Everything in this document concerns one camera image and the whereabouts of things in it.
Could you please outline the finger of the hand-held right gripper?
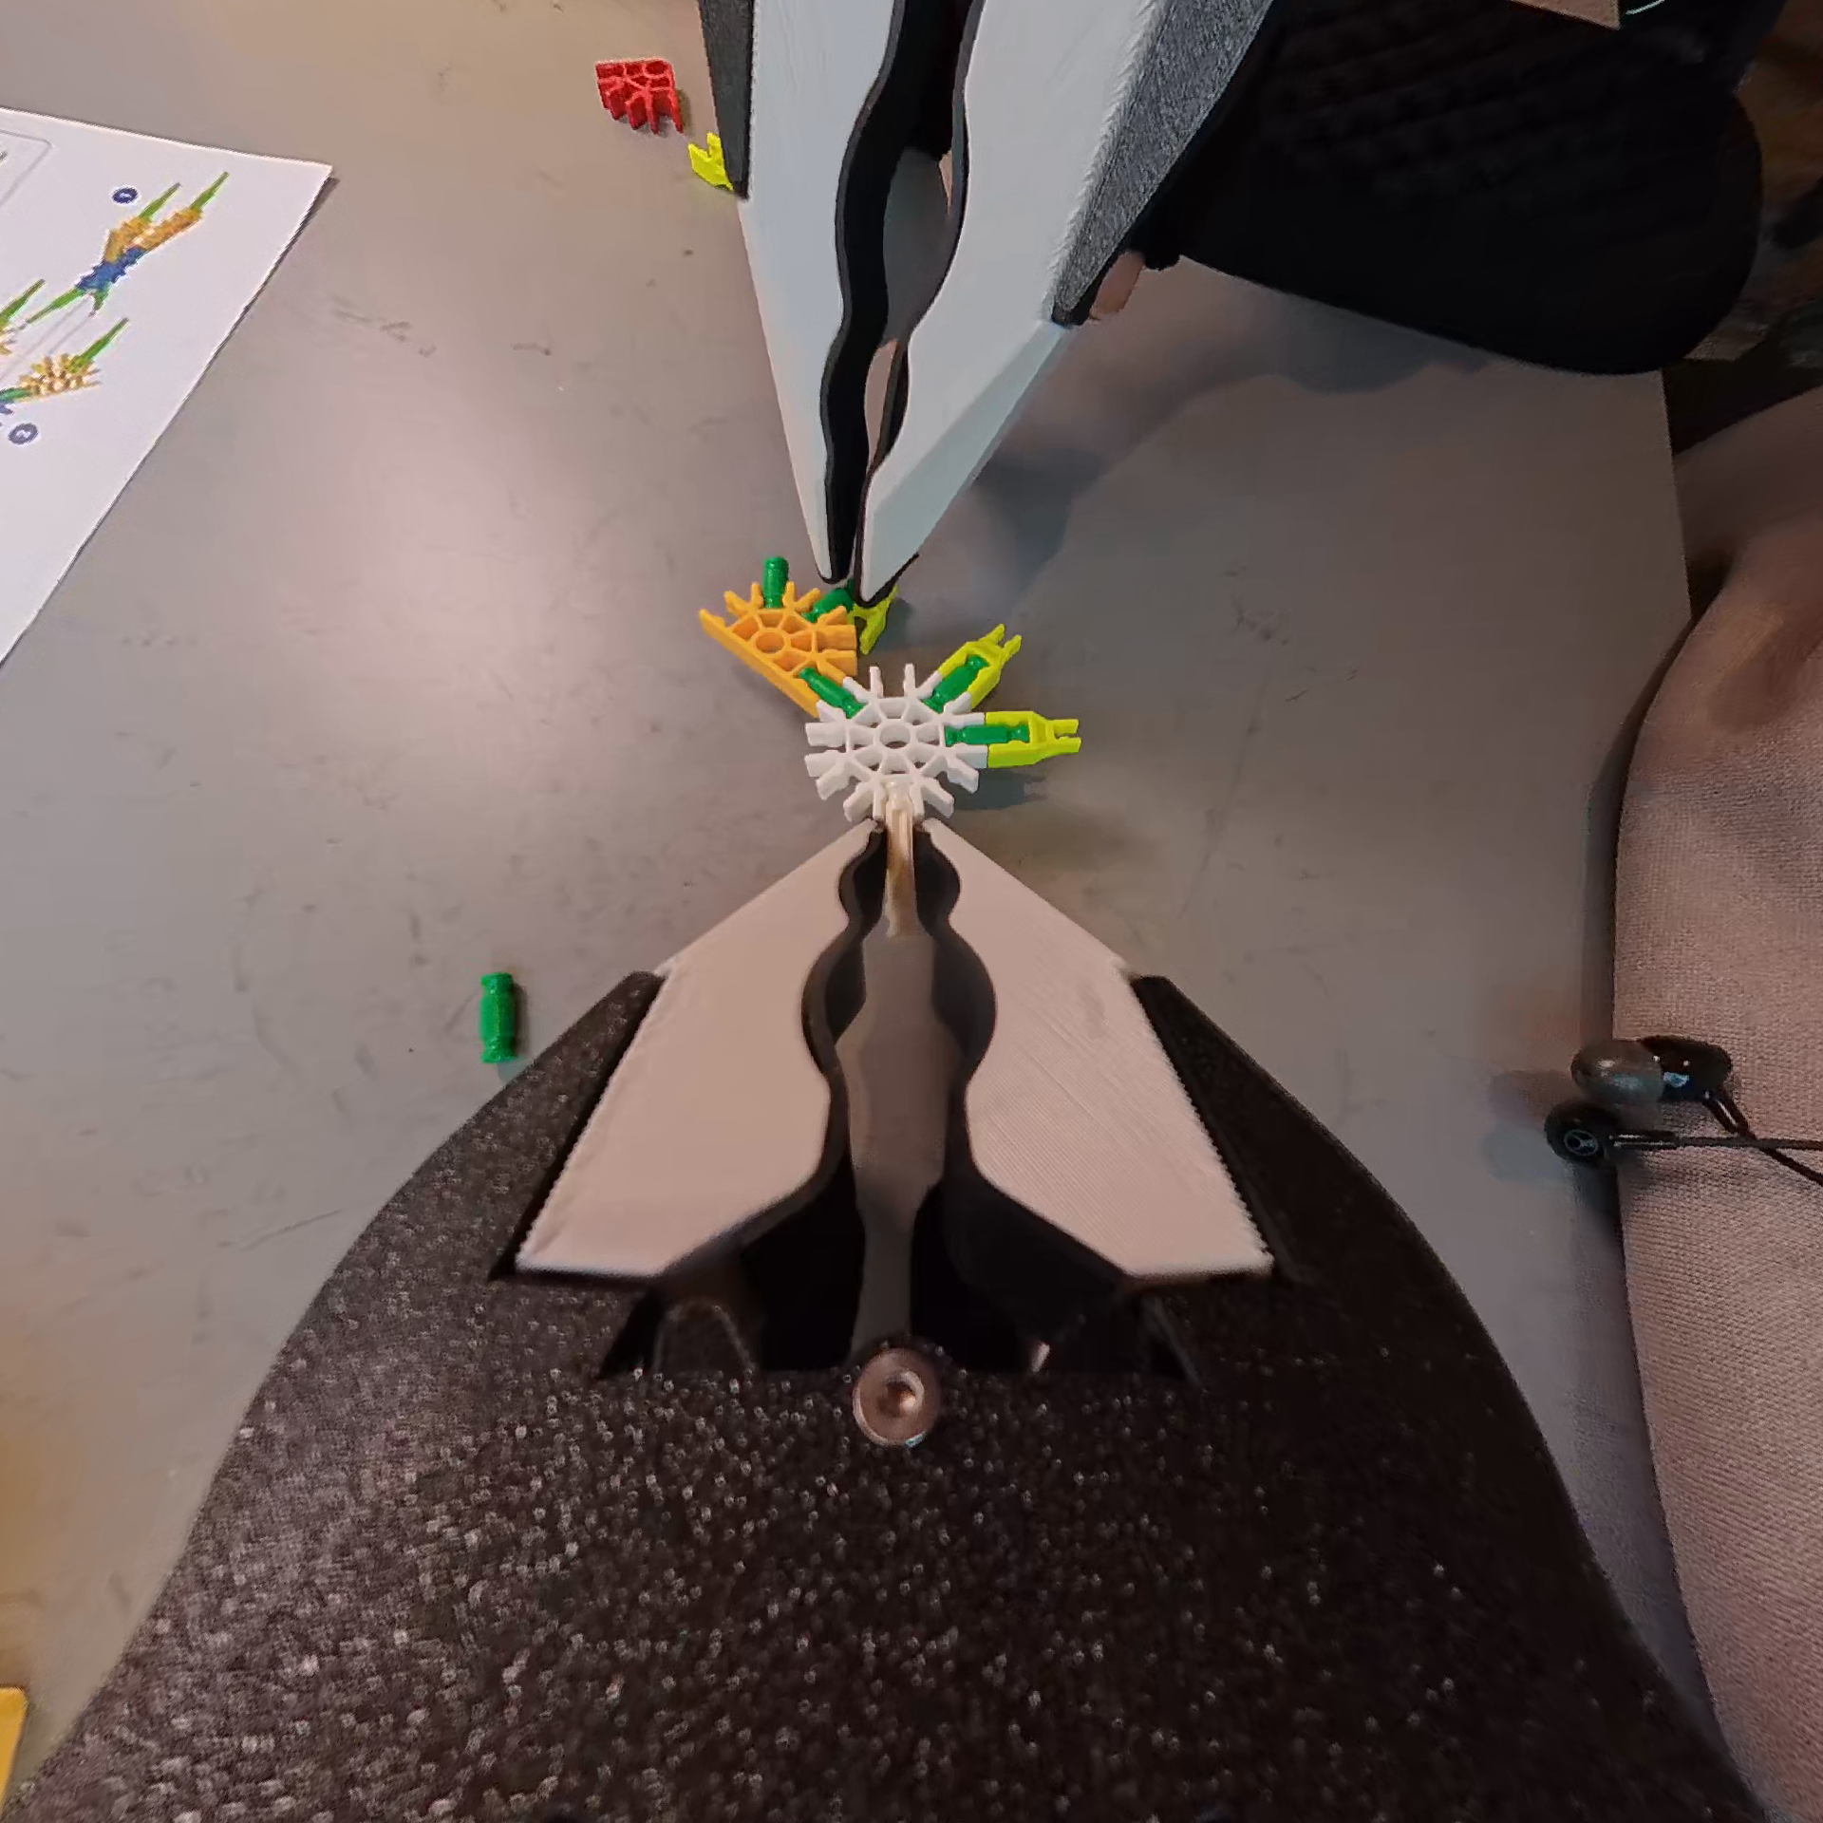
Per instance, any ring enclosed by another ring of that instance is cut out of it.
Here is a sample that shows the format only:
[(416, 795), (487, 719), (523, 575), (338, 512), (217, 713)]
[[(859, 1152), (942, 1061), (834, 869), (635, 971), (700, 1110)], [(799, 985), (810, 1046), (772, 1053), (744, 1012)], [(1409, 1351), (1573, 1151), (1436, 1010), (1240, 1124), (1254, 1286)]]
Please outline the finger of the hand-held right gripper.
[(902, 347), (902, 414), (864, 497), (859, 586), (921, 553), (1056, 357), (1056, 286), (1102, 173), (1152, 3), (986, 3), (955, 90), (956, 229)]
[(754, 10), (739, 221), (811, 559), (829, 583), (857, 574), (867, 379), (889, 314), (885, 204), (949, 36), (949, 4)]

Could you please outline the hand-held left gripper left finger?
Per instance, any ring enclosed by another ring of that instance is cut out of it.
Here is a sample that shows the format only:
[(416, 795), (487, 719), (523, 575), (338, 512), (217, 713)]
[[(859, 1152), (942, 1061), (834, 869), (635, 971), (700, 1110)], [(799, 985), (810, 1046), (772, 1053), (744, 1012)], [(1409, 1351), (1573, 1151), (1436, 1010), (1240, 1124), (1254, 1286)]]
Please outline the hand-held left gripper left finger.
[(822, 1187), (849, 1137), (835, 1043), (880, 878), (880, 831), (854, 827), (662, 966), (519, 1271), (654, 1286)]

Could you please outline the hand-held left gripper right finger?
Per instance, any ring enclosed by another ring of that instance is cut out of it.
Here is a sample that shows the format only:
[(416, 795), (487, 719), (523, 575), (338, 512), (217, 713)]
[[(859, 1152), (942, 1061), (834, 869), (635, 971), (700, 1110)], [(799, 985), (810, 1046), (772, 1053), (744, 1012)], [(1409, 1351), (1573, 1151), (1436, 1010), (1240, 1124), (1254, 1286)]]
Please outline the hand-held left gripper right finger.
[(962, 1088), (989, 1189), (1137, 1286), (1269, 1272), (1269, 1252), (1157, 1038), (1127, 962), (949, 827), (949, 934), (986, 969), (988, 1041)]

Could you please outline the white snowflake connector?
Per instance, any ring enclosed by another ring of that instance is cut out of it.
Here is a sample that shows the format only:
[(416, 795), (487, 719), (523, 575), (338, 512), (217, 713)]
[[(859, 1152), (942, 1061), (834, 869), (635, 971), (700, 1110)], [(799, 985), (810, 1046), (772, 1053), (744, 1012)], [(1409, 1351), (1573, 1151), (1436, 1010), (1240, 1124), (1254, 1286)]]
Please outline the white snowflake connector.
[(842, 702), (822, 698), (805, 727), (805, 768), (822, 801), (839, 801), (851, 824), (885, 827), (904, 815), (952, 815), (951, 791), (974, 791), (988, 768), (988, 719), (968, 691), (942, 699), (942, 678), (904, 668), (889, 692), (880, 672), (859, 684), (845, 679)]

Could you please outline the orange half-circle connector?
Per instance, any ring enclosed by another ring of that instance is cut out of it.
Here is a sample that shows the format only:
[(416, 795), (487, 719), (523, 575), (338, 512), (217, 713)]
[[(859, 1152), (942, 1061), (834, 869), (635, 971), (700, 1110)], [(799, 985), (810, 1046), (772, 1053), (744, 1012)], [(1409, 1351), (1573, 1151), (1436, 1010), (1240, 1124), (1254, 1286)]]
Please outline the orange half-circle connector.
[(820, 668), (831, 678), (849, 679), (859, 672), (857, 636), (849, 614), (831, 614), (820, 623), (803, 619), (805, 598), (813, 602), (819, 590), (824, 588), (799, 590), (790, 583), (785, 605), (763, 608), (759, 585), (750, 585), (746, 598), (725, 592), (722, 612), (705, 608), (699, 614), (700, 627), (719, 647), (785, 696), (807, 719), (819, 715), (807, 715), (791, 689), (800, 668)]

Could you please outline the person's right forearm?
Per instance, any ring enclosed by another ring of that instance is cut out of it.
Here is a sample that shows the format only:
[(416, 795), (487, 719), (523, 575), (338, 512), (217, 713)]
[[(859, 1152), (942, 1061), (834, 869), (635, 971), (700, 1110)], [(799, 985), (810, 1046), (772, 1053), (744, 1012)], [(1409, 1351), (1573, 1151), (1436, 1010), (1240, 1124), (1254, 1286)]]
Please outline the person's right forearm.
[(1732, 4), (1283, 4), (1130, 246), (1566, 374), (1652, 374), (1761, 252)]

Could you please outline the red plastic connector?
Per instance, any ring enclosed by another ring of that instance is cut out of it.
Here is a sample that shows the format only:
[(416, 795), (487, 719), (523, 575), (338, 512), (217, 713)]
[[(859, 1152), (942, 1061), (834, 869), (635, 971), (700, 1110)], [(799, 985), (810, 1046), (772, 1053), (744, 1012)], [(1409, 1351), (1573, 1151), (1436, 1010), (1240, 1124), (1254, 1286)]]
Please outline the red plastic connector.
[(598, 100), (615, 122), (652, 135), (686, 133), (686, 108), (668, 60), (611, 60), (594, 66)]

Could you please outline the black earbuds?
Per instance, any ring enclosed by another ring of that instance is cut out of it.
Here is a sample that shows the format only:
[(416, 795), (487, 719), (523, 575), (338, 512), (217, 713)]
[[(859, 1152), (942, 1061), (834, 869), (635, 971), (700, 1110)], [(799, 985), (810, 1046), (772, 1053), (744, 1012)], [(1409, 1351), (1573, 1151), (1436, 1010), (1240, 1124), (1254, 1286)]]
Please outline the black earbuds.
[(1732, 1094), (1737, 1066), (1706, 1041), (1608, 1038), (1575, 1053), (1568, 1076), (1579, 1100), (1550, 1112), (1542, 1137), (1566, 1166), (1610, 1171), (1635, 1156), (1745, 1152), (1805, 1184), (1821, 1185), (1816, 1139), (1771, 1137), (1752, 1129)]

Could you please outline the printed instruction sheet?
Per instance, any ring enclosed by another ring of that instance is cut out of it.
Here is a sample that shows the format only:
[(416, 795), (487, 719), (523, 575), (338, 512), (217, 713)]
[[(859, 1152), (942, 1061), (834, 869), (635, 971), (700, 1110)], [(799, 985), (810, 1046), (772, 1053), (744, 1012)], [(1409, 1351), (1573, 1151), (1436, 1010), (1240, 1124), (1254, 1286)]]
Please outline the printed instruction sheet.
[(3, 654), (328, 181), (303, 161), (3, 111)]

